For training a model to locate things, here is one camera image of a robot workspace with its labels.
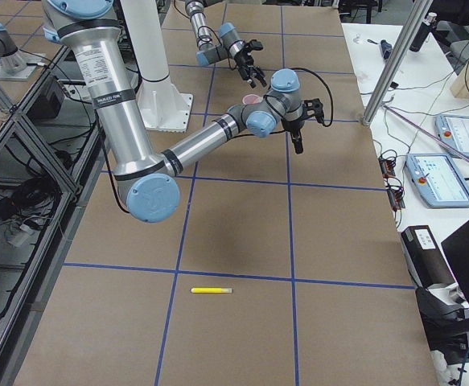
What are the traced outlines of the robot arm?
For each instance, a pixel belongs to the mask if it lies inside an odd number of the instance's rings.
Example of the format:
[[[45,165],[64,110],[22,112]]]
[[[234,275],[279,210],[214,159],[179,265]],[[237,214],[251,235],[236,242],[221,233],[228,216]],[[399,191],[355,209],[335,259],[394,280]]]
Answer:
[[[204,10],[219,1],[185,1],[185,12],[196,40],[195,57],[199,66],[207,67],[227,60],[231,70],[237,70],[241,79],[251,88],[260,82],[267,85],[265,73],[254,61],[252,52],[262,51],[263,44],[257,39],[244,40],[232,23],[224,23],[218,31],[206,21]]]
[[[152,129],[184,131],[192,95],[172,84],[157,7],[124,1],[124,21],[111,1],[45,1],[45,35],[69,47],[93,108],[109,139],[121,201],[138,220],[156,223],[179,206],[175,176],[237,134],[265,138],[278,125],[300,129],[305,104],[297,74],[272,75],[260,102],[234,105],[191,136],[162,152],[151,145]]]

